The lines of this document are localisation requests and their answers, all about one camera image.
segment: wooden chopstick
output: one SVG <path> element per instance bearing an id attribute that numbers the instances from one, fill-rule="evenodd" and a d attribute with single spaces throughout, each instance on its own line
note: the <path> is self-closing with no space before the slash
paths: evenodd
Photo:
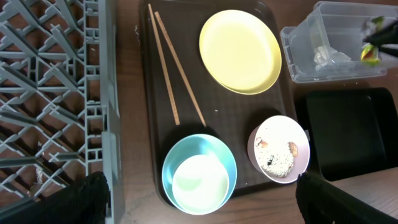
<path id="1" fill-rule="evenodd" d="M 164 60 L 162 45 L 160 44 L 159 34 L 157 33 L 156 23 L 155 23 L 155 19 L 154 19 L 154 13 L 152 12 L 152 8 L 151 8 L 150 4 L 148 4 L 148 7 L 149 7 L 150 19 L 152 21 L 152 27 L 154 28 L 157 51 L 159 52 L 160 62 L 162 64 L 162 70 L 163 70 L 163 74 L 164 74 L 164 79 L 166 81 L 167 92 L 169 93 L 170 104 L 172 105 L 172 109 L 173 109 L 175 125 L 179 125 L 180 119 L 178 118 L 177 107 L 175 106 L 172 85 L 170 83 L 169 73 L 167 72 L 166 61 Z"/>
<path id="2" fill-rule="evenodd" d="M 192 102 L 193 102 L 193 105 L 195 106 L 195 109 L 197 110 L 197 113 L 198 113 L 198 115 L 199 115 L 200 121 L 202 122 L 202 124 L 204 125 L 204 127 L 206 127 L 205 119 L 203 118 L 203 115 L 201 114 L 201 111 L 200 111 L 200 109 L 199 109 L 199 105 L 198 105 L 197 99 L 195 98 L 195 95 L 194 95 L 193 92 L 192 92 L 192 89 L 191 89 L 191 86 L 189 85 L 187 76 L 185 75 L 185 72 L 184 72 L 184 70 L 182 69 L 180 60 L 179 60 L 178 57 L 177 57 L 177 53 L 175 53 L 175 50 L 174 50 L 172 41 L 170 40 L 170 37 L 169 37 L 169 35 L 167 34 L 167 31 L 166 31 L 166 28 L 164 27 L 164 24 L 163 24 L 163 22 L 162 22 L 162 19 L 160 18 L 160 15 L 159 15 L 158 12 L 155 12 L 155 16 L 156 16 L 157 22 L 159 23 L 160 29 L 162 30 L 163 36 L 164 36 L 164 38 L 166 39 L 167 45 L 169 46 L 170 51 L 171 51 L 171 53 L 172 53 L 172 55 L 173 55 L 174 61 L 175 61 L 175 63 L 177 64 L 178 70 L 180 71 L 182 80 L 184 81 L 184 84 L 185 84 L 185 86 L 186 86 L 186 88 L 187 88 L 187 90 L 188 90 L 188 93 L 189 93 L 189 95 L 190 95 L 190 97 L 191 97 L 191 100 L 192 100 Z"/>

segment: clear plastic container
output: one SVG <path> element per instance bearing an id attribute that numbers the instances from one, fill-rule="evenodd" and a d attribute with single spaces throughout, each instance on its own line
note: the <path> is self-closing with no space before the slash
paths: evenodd
<path id="1" fill-rule="evenodd" d="M 308 83 L 375 77 L 398 66 L 398 59 L 383 53 L 377 66 L 360 61 L 363 46 L 361 28 L 366 20 L 379 16 L 384 16 L 386 26 L 398 18 L 398 7 L 316 3 L 314 11 L 300 25 L 285 27 L 280 33 L 292 80 Z M 320 55 L 323 63 L 316 63 L 314 58 L 317 56 L 319 59 Z"/>

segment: pink bowl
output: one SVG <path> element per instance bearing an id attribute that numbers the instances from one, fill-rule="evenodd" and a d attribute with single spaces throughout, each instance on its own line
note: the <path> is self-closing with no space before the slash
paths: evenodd
<path id="1" fill-rule="evenodd" d="M 294 142 L 297 145 L 298 154 L 294 158 L 293 169 L 286 177 L 273 177 L 261 168 L 254 150 L 254 141 L 257 137 L 261 137 L 265 142 L 280 140 Z M 307 170 L 310 162 L 310 145 L 307 135 L 295 120 L 286 116 L 273 116 L 266 119 L 251 133 L 248 141 L 248 154 L 251 163 L 259 172 L 275 182 L 288 184 L 296 181 L 299 174 Z"/>

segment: black container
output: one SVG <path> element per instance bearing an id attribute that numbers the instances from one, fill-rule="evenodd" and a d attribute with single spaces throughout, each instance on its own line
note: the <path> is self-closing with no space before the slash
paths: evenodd
<path id="1" fill-rule="evenodd" d="M 176 126 L 165 85 L 148 10 L 159 11 L 182 67 L 191 84 L 207 128 L 199 120 L 167 43 L 157 25 L 181 125 Z M 162 186 L 162 166 L 170 148 L 185 136 L 205 133 L 220 138 L 236 160 L 238 179 L 232 197 L 282 185 L 268 179 L 251 164 L 247 154 L 250 133 L 270 116 L 295 118 L 293 99 L 284 76 L 264 93 L 241 95 L 219 85 L 207 72 L 199 53 L 199 35 L 205 22 L 217 12 L 237 9 L 263 21 L 279 40 L 274 16 L 260 1 L 146 0 L 141 1 L 141 48 L 146 83 L 152 163 L 159 198 L 171 205 Z"/>
<path id="2" fill-rule="evenodd" d="M 385 88 L 314 91 L 297 103 L 311 168 L 329 181 L 398 166 L 398 115 Z"/>

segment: gray plastic dish rack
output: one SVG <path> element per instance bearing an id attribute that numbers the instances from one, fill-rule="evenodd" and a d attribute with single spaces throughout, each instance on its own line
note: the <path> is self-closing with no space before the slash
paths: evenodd
<path id="1" fill-rule="evenodd" d="M 124 195 L 115 12 L 113 0 L 8 0 L 2 6 L 0 218 L 72 184 L 77 174 L 71 167 L 82 175 L 97 167 L 111 191 L 105 222 L 119 223 Z M 98 97 L 92 97 L 92 83 L 98 83 Z M 78 98 L 80 110 L 65 106 Z M 101 127 L 90 127 L 93 121 Z M 71 132 L 83 141 L 71 143 L 65 137 Z M 32 133 L 41 139 L 33 147 L 26 143 Z"/>

